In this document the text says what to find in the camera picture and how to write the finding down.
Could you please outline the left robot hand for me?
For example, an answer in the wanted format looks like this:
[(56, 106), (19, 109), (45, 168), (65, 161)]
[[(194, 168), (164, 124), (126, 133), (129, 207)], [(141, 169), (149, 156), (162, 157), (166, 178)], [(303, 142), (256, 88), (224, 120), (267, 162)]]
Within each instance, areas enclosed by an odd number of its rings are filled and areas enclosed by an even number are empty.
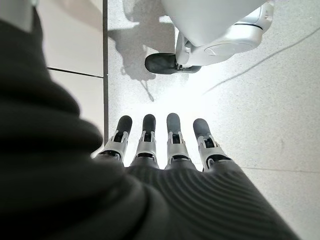
[(232, 160), (200, 172), (149, 157), (124, 167), (80, 118), (31, 29), (0, 22), (0, 237), (3, 240), (295, 240)]

